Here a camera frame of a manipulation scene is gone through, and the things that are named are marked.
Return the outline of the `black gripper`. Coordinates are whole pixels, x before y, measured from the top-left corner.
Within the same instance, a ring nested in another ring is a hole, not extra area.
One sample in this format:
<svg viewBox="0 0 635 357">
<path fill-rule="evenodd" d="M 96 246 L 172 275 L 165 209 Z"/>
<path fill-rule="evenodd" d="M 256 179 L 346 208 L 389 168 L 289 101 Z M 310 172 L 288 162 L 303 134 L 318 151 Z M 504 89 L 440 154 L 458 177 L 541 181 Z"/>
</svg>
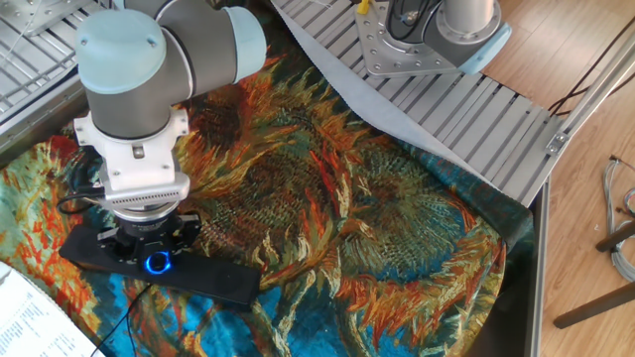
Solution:
<svg viewBox="0 0 635 357">
<path fill-rule="evenodd" d="M 159 241 L 167 246 L 172 258 L 193 245 L 200 229 L 200 217 L 196 212 L 172 213 L 146 222 L 119 219 L 117 228 L 97 234 L 97 246 L 115 262 L 137 263 L 138 243 Z"/>
</svg>

